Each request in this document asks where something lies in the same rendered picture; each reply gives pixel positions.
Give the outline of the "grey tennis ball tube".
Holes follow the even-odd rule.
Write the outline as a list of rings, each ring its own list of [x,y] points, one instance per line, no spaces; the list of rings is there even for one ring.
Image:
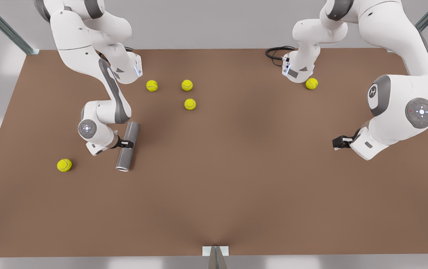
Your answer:
[[[116,169],[119,171],[129,171],[132,162],[133,152],[135,150],[140,124],[130,121],[124,135],[124,139],[120,140],[120,154]]]

